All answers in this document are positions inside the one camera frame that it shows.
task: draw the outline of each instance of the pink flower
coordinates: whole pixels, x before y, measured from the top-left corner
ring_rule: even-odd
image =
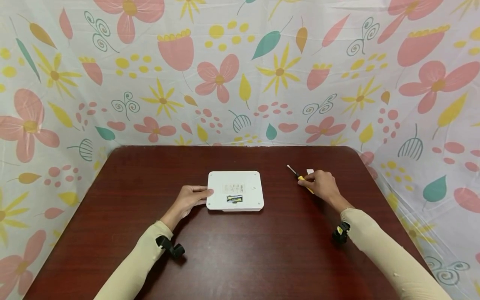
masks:
[[[177,129],[173,126],[159,127],[157,121],[152,117],[144,118],[145,126],[141,124],[135,124],[133,127],[140,132],[149,133],[148,140],[152,143],[158,142],[158,136],[171,136],[177,132]]]
[[[367,151],[360,155],[360,159],[362,160],[365,167],[367,167],[367,170],[372,176],[372,178],[377,179],[378,178],[377,171],[375,171],[374,168],[370,167],[370,164],[372,164],[373,160],[375,159],[375,155],[372,152]]]
[[[38,230],[28,239],[25,247],[24,256],[10,255],[0,260],[0,299],[7,299],[8,295],[18,282],[18,294],[20,296],[27,293],[32,285],[33,274],[27,268],[35,261],[43,248],[43,243],[47,238],[44,230]]]
[[[418,106],[418,112],[424,114],[435,104],[438,92],[453,92],[469,84],[479,73],[480,62],[466,63],[446,75],[444,64],[438,60],[425,63],[419,71],[420,82],[411,82],[400,87],[404,96],[423,95]]]
[[[313,134],[311,137],[308,138],[307,143],[316,141],[322,134],[328,136],[338,134],[347,126],[346,124],[338,124],[333,126],[334,122],[334,117],[326,117],[322,120],[322,122],[320,122],[320,125],[318,126],[307,126],[307,128],[305,128],[305,132]]]
[[[421,19],[437,9],[442,2],[443,0],[392,0],[388,14],[399,16],[385,28],[378,38],[378,43],[388,40],[406,17],[411,21]]]
[[[42,129],[43,105],[34,92],[19,89],[13,97],[15,109],[20,118],[0,116],[0,139],[18,141],[17,157],[23,163],[33,158],[35,138],[48,147],[56,148],[60,144],[58,135]]]
[[[227,103],[230,99],[230,94],[225,83],[230,82],[239,71],[240,63],[235,54],[228,54],[220,65],[220,72],[216,67],[207,62],[198,64],[198,75],[206,82],[199,84],[195,88],[195,92],[199,95],[205,96],[211,94],[216,89],[216,96],[222,103]]]
[[[135,38],[135,25],[133,17],[142,22],[153,23],[158,21],[165,10],[163,0],[94,0],[105,12],[111,14],[121,13],[117,24],[120,40],[130,44]]]

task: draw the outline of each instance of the black wrist strap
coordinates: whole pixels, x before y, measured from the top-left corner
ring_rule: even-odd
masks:
[[[170,253],[173,259],[177,259],[185,253],[185,249],[182,245],[177,244],[173,247],[172,242],[164,235],[159,236],[155,239],[155,242],[158,247],[162,247]]]

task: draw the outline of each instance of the beige arm sleeve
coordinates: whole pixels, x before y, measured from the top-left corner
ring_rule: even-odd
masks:
[[[358,209],[346,209],[348,237],[382,271],[401,300],[452,300],[435,279],[377,222]]]
[[[160,250],[155,242],[161,235],[170,240],[173,233],[163,222],[157,221],[138,239],[135,248],[113,272],[94,300],[133,300],[153,264],[165,251]]]

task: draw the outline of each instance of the white device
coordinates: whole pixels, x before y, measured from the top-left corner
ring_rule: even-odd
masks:
[[[257,171],[212,171],[208,174],[207,208],[224,212],[258,212],[264,207],[260,173]]]

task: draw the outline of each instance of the wooden table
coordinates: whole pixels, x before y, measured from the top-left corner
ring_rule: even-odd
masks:
[[[258,213],[195,208],[175,230],[185,249],[163,255],[137,299],[398,299],[351,241],[331,241],[339,216],[290,170],[329,170],[342,194],[425,266],[362,164],[347,147],[122,147],[115,150],[25,299],[92,299],[184,184],[212,170],[257,170]]]

